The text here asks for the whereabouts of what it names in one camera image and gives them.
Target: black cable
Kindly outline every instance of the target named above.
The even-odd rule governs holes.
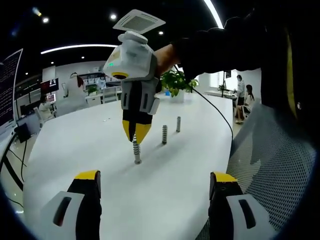
[[[11,202],[13,202],[13,203],[15,203],[15,204],[18,204],[18,205],[20,205],[22,208],[24,208],[24,206],[22,206],[22,204],[21,204],[21,203],[19,203],[19,202],[17,202],[17,201],[12,200],[12,199],[11,199],[11,198],[9,198],[9,197],[8,197],[8,199],[9,199]]]
[[[28,140],[25,140],[25,145],[24,145],[24,151],[23,151],[23,157],[22,157],[22,164],[21,164],[21,180],[24,182],[24,177],[22,176],[22,170],[23,170],[23,164],[25,162],[25,155],[26,155],[26,149],[27,149],[27,142]]]
[[[177,73],[180,75],[177,66],[174,65],[174,67],[175,67]],[[225,118],[225,116],[220,112],[220,110],[219,110],[215,105],[213,105],[205,96],[203,96],[200,92],[198,92],[197,90],[195,90],[190,84],[189,84],[189,86],[191,87],[191,89],[192,89],[193,91],[195,91],[197,94],[199,94],[204,100],[206,100],[211,106],[213,106],[213,107],[220,113],[220,115],[221,115],[221,116],[223,117],[223,119],[225,120],[226,124],[228,124],[228,126],[229,126],[229,128],[230,128],[230,130],[231,130],[232,139],[234,139],[234,132],[232,131],[232,127],[230,126],[230,124],[229,124],[229,122],[227,121],[227,119]]]
[[[25,167],[27,166],[27,165],[25,165],[25,164],[22,162],[21,158],[18,157],[11,149],[9,149],[9,152],[11,152],[17,159],[19,159],[20,162],[21,162]]]

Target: yellow tip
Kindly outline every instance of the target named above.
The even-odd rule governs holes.
[[[135,125],[136,142],[138,144],[140,144],[143,141],[143,139],[145,138],[145,136],[149,132],[150,128],[151,128],[151,124],[137,123]]]
[[[213,173],[217,182],[237,182],[237,179],[227,173],[218,171],[214,171]]]
[[[75,176],[74,179],[94,180],[98,170],[84,171]]]
[[[122,125],[123,125],[124,132],[125,132],[125,134],[126,134],[126,137],[127,137],[128,140],[130,141],[129,121],[127,121],[127,120],[122,120]]]

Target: black ceiling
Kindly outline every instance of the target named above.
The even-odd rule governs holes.
[[[0,10],[0,60],[23,48],[17,81],[42,72],[51,62],[56,66],[77,62],[107,60],[113,48],[81,47],[41,55],[52,48],[78,44],[118,45],[120,30],[112,29],[111,13],[119,20],[132,9],[138,9],[166,22],[144,34],[154,49],[187,37],[198,30],[216,27],[216,22],[203,0],[115,0],[115,1],[29,1],[8,5]],[[253,7],[252,0],[212,0],[224,25],[228,18],[245,16]],[[37,7],[38,17],[32,12]],[[42,17],[49,17],[43,24]]]

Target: floor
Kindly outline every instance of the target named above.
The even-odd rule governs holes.
[[[233,119],[233,125],[232,125],[232,130],[233,130],[233,138],[236,137],[238,132],[240,131],[242,125],[241,124],[236,124],[235,123],[236,119]],[[7,153],[7,157],[9,159],[9,162],[12,165],[12,168],[14,171],[17,173],[19,179],[24,182],[23,179],[23,171],[25,168],[28,167],[28,160],[30,153],[32,151],[33,145],[37,139],[37,135],[32,136],[27,143],[22,142],[20,143],[19,140],[16,140],[10,150],[16,155],[14,155],[11,151]],[[22,168],[22,175],[21,175],[21,167],[22,167],[22,162],[20,159],[23,159],[24,155],[24,149],[25,149],[25,156],[24,156],[24,164]],[[3,166],[1,170],[1,184],[6,192],[7,197],[10,199],[10,202],[12,204],[13,209],[15,210],[16,214],[20,217],[22,221],[24,221],[24,209],[22,207],[23,205],[23,192],[20,190],[20,188],[16,185],[12,177],[10,176],[7,168]]]

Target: monitor screen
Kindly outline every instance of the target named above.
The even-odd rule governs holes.
[[[56,77],[54,79],[43,81],[40,85],[41,94],[49,94],[59,90],[59,79]]]
[[[49,96],[46,97],[46,100],[49,102],[49,103],[53,103],[56,101],[56,95],[55,94],[51,94]]]

